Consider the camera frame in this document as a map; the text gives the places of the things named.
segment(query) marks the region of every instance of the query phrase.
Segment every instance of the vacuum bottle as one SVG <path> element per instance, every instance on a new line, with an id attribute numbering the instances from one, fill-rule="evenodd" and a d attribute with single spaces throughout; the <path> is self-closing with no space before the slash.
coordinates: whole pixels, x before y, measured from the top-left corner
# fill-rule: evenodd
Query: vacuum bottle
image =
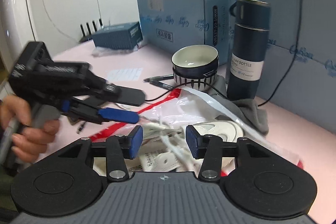
<path id="1" fill-rule="evenodd" d="M 231 101 L 254 99 L 266 55 L 270 5 L 237 0 L 230 8 L 236 17 L 227 96 Z"/>

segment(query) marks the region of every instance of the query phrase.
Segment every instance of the finger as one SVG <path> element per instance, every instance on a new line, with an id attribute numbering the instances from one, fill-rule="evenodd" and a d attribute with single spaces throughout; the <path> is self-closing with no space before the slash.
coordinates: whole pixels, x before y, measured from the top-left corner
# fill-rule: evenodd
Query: finger
<path id="1" fill-rule="evenodd" d="M 25 128 L 22 135 L 26 137 L 29 142 L 36 144 L 48 144 L 55 140 L 55 135 L 45 133 L 42 129 Z"/>
<path id="2" fill-rule="evenodd" d="M 48 134 L 55 135 L 59 130 L 59 120 L 46 122 L 43 130 Z"/>
<path id="3" fill-rule="evenodd" d="M 31 112 L 29 104 L 15 95 L 9 95 L 4 99 L 3 104 L 17 119 L 24 125 L 29 126 L 31 123 Z"/>
<path id="4" fill-rule="evenodd" d="M 34 163 L 39 157 L 38 155 L 32 155 L 27 152 L 24 152 L 16 146 L 12 146 L 12 150 L 15 153 L 15 155 L 18 156 L 19 159 L 21 159 L 24 162 Z"/>
<path id="5" fill-rule="evenodd" d="M 9 122 L 14 117 L 14 114 L 10 112 L 5 104 L 3 104 L 0 108 L 0 117 L 2 128 L 6 129 L 9 125 Z"/>
<path id="6" fill-rule="evenodd" d="M 12 139 L 16 147 L 20 148 L 24 152 L 33 155 L 44 153 L 47 151 L 48 148 L 48 146 L 45 144 L 32 143 L 28 141 L 26 137 L 19 134 L 13 134 Z"/>

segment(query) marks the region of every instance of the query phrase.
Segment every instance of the red stripe on plastic bag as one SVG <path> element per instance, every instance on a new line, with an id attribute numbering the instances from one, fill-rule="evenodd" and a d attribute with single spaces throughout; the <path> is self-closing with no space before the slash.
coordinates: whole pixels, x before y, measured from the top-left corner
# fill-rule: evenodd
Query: red stripe on plastic bag
<path id="1" fill-rule="evenodd" d="M 145 107 L 145 108 L 141 109 L 140 111 L 138 111 L 138 114 L 141 114 L 142 112 L 150 110 L 155 106 L 161 105 L 162 103 L 165 103 L 165 102 L 170 101 L 172 99 L 178 98 L 180 96 L 180 94 L 181 94 L 181 89 L 175 89 L 171 93 L 169 93 L 169 95 L 165 99 L 163 99 L 159 102 L 153 103 L 153 104 L 149 105 L 148 107 Z M 90 137 L 90 139 L 94 142 L 98 139 L 108 138 L 111 135 L 113 135 L 113 133 L 115 133 L 115 131 L 117 131 L 118 129 L 122 128 L 125 125 L 126 125 L 125 122 L 117 122 L 117 123 L 111 125 L 110 127 L 105 128 L 102 131 L 92 135 Z"/>

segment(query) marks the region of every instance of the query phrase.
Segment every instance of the pink table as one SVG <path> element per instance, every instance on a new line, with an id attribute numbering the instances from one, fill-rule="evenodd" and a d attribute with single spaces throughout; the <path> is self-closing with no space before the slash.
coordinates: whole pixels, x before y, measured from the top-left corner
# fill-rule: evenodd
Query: pink table
<path id="1" fill-rule="evenodd" d="M 111 70 L 142 68 L 136 81 L 114 81 L 117 85 L 144 90 L 147 98 L 155 98 L 164 90 L 143 83 L 144 78 L 171 74 L 170 56 L 150 45 L 128 55 L 113 55 L 94 58 L 93 42 L 87 42 L 56 56 L 57 61 L 85 61 L 92 65 L 96 75 L 107 78 Z M 225 68 L 219 73 L 224 75 Z M 268 103 L 264 106 L 268 112 L 269 134 L 267 139 L 300 155 L 304 168 L 315 179 L 318 195 L 310 210 L 310 216 L 318 224 L 331 224 L 336 219 L 336 136 L 307 120 Z M 81 137 L 88 137 L 108 127 L 112 123 L 96 125 L 88 123 L 80 135 L 76 133 L 78 125 L 71 126 L 67 118 L 62 117 L 62 127 L 56 141 L 49 146 L 45 157 Z"/>

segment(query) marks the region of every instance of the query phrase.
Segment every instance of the gray cloth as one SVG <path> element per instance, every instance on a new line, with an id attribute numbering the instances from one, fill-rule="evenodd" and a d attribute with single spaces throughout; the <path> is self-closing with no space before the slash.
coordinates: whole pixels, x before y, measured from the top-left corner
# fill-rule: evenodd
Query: gray cloth
<path id="1" fill-rule="evenodd" d="M 218 75 L 214 87 L 226 96 L 226 82 L 223 76 Z M 267 135 L 267 112 L 264 109 L 258 109 L 258 104 L 254 99 L 241 99 L 237 101 L 230 101 L 220 96 L 214 89 L 209 89 L 208 94 L 216 101 L 221 103 L 233 114 L 235 114 L 244 123 L 253 127 L 262 135 Z M 227 120 L 228 117 L 220 115 L 217 119 Z"/>

